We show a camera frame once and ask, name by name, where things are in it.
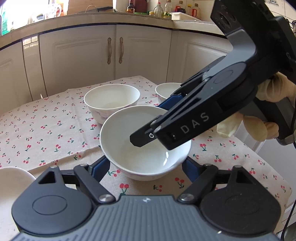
gloved hand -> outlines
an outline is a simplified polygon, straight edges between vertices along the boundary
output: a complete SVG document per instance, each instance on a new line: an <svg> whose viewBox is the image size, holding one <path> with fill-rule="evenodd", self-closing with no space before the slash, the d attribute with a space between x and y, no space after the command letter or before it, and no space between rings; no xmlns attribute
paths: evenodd
<svg viewBox="0 0 296 241"><path fill-rule="evenodd" d="M288 78L277 72L271 79L268 79L258 86L256 97L259 100L278 102L288 97L295 107L296 85ZM222 137L232 136L238 129L241 122L248 133L256 141L265 141L279 136L279 127L274 122L263 122L255 116L246 116L239 112L234 113L217 125L217 132Z"/></svg>

red bottle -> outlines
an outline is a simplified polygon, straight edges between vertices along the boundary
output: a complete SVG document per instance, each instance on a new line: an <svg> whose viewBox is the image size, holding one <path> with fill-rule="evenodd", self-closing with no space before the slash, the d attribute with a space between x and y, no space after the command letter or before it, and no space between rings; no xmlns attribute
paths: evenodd
<svg viewBox="0 0 296 241"><path fill-rule="evenodd" d="M147 0L134 0L135 12L147 13Z"/></svg>

white bowl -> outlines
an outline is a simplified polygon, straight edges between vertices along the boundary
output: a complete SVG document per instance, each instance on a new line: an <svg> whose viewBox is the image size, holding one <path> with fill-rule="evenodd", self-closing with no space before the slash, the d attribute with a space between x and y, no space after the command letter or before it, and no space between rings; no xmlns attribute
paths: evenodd
<svg viewBox="0 0 296 241"><path fill-rule="evenodd" d="M105 156L126 176L139 181L158 179L179 166L188 156L191 140L167 150L159 140L142 147L130 142L130 135L166 110L153 106L132 106L111 115L100 133Z"/></svg>
<svg viewBox="0 0 296 241"><path fill-rule="evenodd" d="M140 91L130 85L102 85L87 92L84 103L93 118L103 124L116 111L136 105L140 95Z"/></svg>
<svg viewBox="0 0 296 241"><path fill-rule="evenodd" d="M18 167L0 169L0 236L9 241L19 231L11 216L11 207L18 196L33 182L35 177Z"/></svg>
<svg viewBox="0 0 296 241"><path fill-rule="evenodd" d="M174 93L181 86L180 83L163 83L155 88L160 102L165 101L172 93Z"/></svg>

cabinet handle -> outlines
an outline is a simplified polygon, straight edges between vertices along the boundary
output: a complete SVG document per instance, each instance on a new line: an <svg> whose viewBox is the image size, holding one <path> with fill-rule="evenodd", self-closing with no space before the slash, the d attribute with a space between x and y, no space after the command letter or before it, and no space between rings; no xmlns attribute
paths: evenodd
<svg viewBox="0 0 296 241"><path fill-rule="evenodd" d="M122 57L124 54L124 47L123 47L123 37L120 37L120 57L119 57L119 63L122 63Z"/></svg>
<svg viewBox="0 0 296 241"><path fill-rule="evenodd" d="M112 55L111 38L108 38L108 48L109 48L109 54L108 54L107 64L111 64L111 55Z"/></svg>

countertop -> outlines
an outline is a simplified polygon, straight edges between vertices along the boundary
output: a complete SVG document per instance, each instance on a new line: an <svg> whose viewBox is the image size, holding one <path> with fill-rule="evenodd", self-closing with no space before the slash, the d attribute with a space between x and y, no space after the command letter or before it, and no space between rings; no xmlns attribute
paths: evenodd
<svg viewBox="0 0 296 241"><path fill-rule="evenodd" d="M213 23L191 20L172 21L170 19L152 17L148 15L137 15L117 12L80 13L51 18L24 27L15 29L3 36L0 36L0 49L25 37L61 29L70 26L126 23L154 27L163 27L174 30L198 31L224 36L222 31Z"/></svg>

